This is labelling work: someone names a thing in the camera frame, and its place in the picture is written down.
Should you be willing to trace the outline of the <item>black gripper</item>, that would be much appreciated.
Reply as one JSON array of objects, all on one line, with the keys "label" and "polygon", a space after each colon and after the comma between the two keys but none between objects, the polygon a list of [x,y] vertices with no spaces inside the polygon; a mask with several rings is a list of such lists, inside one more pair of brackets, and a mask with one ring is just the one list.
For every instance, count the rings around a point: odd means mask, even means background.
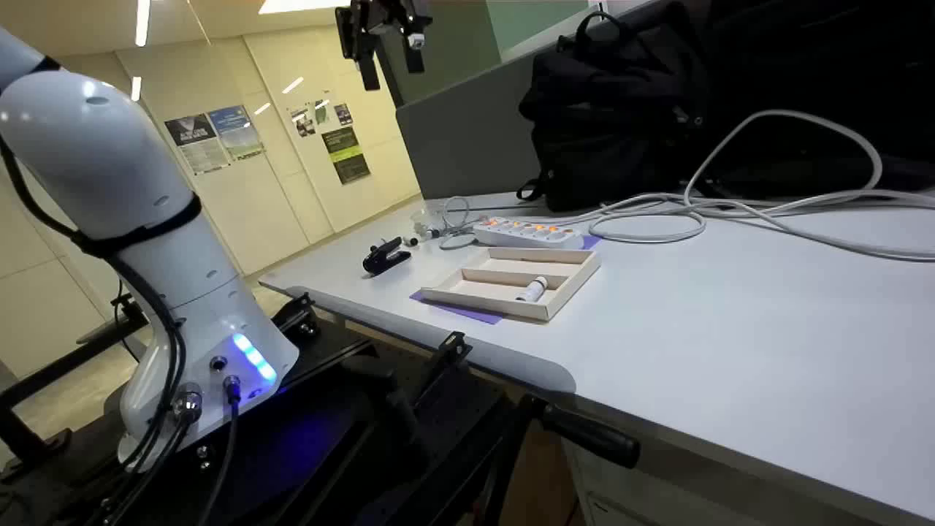
[{"label": "black gripper", "polygon": [[344,59],[356,59],[363,88],[381,91],[369,38],[398,33],[404,40],[406,69],[425,73],[428,25],[433,24],[430,0],[349,0],[334,12]]}]

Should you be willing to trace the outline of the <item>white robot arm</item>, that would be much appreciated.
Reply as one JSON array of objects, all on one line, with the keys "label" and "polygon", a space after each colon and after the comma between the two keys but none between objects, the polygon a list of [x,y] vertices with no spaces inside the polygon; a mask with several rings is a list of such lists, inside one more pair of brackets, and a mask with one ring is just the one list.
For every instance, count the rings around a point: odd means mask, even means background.
[{"label": "white robot arm", "polygon": [[121,464],[151,467],[280,389],[297,347],[129,94],[0,28],[0,133],[5,160],[64,214],[61,237],[110,265],[151,325],[121,399]]}]

